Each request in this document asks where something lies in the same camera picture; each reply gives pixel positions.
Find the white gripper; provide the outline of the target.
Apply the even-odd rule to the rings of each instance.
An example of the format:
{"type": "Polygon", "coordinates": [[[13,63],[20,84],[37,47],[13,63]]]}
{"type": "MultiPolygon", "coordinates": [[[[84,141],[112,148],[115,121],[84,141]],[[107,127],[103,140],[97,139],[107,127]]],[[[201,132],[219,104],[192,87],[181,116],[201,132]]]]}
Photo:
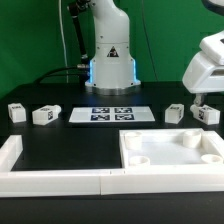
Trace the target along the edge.
{"type": "Polygon", "coordinates": [[[198,93],[224,92],[224,30],[203,38],[199,47],[182,79],[188,91],[197,94],[196,106],[203,104],[203,95],[198,93]]]}

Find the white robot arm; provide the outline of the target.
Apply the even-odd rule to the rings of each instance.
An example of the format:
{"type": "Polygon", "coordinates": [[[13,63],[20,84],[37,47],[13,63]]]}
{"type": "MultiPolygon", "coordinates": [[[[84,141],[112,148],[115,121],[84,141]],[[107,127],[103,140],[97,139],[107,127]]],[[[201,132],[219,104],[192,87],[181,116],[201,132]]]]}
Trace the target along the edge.
{"type": "MultiPolygon", "coordinates": [[[[123,95],[140,88],[136,63],[129,50],[129,17],[113,0],[90,0],[95,25],[95,56],[90,60],[86,89],[103,95],[123,95]]],[[[224,30],[203,38],[200,52],[187,67],[182,82],[201,105],[204,96],[224,92],[224,30]]]]}

